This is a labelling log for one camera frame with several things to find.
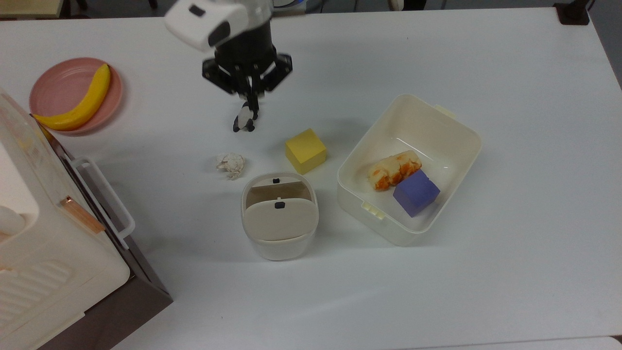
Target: yellow cube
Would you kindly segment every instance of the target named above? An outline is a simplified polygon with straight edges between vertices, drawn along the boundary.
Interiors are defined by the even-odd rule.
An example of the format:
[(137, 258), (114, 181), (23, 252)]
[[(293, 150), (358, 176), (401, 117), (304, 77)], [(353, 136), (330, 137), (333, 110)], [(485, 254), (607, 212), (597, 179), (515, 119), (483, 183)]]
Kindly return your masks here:
[(299, 174), (304, 174), (326, 160), (326, 146), (312, 129), (285, 142), (285, 155)]

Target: appliance handle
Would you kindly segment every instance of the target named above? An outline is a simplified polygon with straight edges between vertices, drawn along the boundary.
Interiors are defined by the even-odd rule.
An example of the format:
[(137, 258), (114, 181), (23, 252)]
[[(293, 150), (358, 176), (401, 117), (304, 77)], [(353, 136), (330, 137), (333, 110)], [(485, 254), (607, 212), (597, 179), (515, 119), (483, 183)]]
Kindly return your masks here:
[(91, 159), (87, 157), (80, 157), (70, 161), (72, 168), (79, 174), (87, 175), (83, 176), (87, 187), (93, 192), (93, 195), (102, 206), (105, 206), (108, 217), (114, 225), (117, 238), (123, 241), (125, 237), (134, 231), (136, 228), (136, 222), (132, 215), (129, 214), (125, 208), (119, 196), (115, 193), (112, 186), (101, 170)]

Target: black button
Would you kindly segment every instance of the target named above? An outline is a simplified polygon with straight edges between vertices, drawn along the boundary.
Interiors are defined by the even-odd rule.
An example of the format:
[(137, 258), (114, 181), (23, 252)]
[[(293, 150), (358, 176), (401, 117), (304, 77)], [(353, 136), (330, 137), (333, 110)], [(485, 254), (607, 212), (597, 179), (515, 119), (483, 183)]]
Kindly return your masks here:
[(203, 17), (203, 15), (205, 14), (205, 10), (198, 7), (197, 5), (192, 4), (192, 6), (190, 6), (190, 8), (188, 9), (190, 10), (190, 13), (192, 13), (193, 15), (197, 16), (197, 17)]

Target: yellow banana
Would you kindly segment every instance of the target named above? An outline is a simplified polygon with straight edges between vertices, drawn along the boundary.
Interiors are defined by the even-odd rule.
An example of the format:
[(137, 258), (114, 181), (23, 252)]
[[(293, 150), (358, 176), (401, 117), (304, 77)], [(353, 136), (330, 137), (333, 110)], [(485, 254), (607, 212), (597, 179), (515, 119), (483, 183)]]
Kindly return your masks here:
[(97, 69), (82, 101), (72, 110), (53, 116), (33, 115), (39, 123), (53, 130), (74, 130), (86, 123), (100, 108), (110, 86), (110, 68), (107, 64)]

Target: white plastic container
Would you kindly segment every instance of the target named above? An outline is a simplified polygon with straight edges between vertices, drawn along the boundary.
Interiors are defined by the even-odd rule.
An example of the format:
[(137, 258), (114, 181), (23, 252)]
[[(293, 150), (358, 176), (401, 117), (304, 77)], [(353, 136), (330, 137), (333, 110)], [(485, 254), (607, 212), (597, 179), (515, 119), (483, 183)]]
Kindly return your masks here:
[[(480, 152), (479, 135), (440, 110), (415, 96), (398, 96), (339, 168), (341, 208), (395, 245), (411, 245), (430, 228)], [(376, 192), (367, 180), (373, 164), (410, 149), (440, 189), (415, 217), (393, 198), (393, 188)]]
[(319, 219), (315, 191), (300, 174), (264, 174), (244, 188), (242, 225), (257, 252), (268, 260), (302, 255)]

